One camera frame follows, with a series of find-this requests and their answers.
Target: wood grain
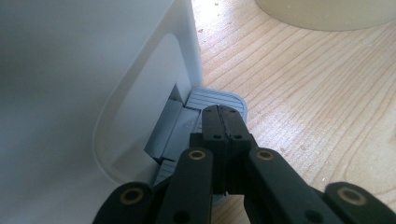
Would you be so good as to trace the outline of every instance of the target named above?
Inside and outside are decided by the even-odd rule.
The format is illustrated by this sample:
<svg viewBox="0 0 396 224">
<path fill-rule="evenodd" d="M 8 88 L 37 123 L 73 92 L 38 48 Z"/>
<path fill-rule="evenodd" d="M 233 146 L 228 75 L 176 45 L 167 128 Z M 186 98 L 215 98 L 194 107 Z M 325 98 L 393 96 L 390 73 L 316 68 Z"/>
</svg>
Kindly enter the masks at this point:
<svg viewBox="0 0 396 224">
<path fill-rule="evenodd" d="M 396 21 L 321 32 L 272 19 L 254 0 L 192 0 L 205 86 L 242 96 L 261 147 L 311 186 L 347 181 L 396 211 Z M 213 223 L 248 223 L 241 196 Z"/>
</svg>

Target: wooden table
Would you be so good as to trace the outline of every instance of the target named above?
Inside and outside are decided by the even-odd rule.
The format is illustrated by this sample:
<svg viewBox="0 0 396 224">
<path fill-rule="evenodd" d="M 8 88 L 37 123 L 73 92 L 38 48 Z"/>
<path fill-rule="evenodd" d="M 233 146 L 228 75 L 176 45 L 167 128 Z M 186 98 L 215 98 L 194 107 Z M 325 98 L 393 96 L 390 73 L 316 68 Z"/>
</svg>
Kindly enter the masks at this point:
<svg viewBox="0 0 396 224">
<path fill-rule="evenodd" d="M 192 0 L 205 86 L 242 96 L 247 126 L 316 189 L 346 181 L 396 211 L 396 21 L 350 32 L 287 25 L 254 0 Z M 213 223 L 248 223 L 243 198 Z"/>
</svg>

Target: wooden surface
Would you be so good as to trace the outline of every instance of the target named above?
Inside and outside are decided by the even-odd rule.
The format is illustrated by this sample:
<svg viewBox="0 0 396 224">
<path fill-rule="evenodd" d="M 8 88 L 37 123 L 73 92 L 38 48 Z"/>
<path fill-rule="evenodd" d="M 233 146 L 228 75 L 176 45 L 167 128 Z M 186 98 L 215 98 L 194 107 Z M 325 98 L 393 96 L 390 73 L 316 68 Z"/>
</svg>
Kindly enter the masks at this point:
<svg viewBox="0 0 396 224">
<path fill-rule="evenodd" d="M 347 181 L 396 211 L 396 22 L 320 32 L 270 18 L 254 0 L 192 0 L 205 86 L 242 96 L 259 146 L 311 186 Z M 213 223 L 248 223 L 243 198 Z"/>
</svg>

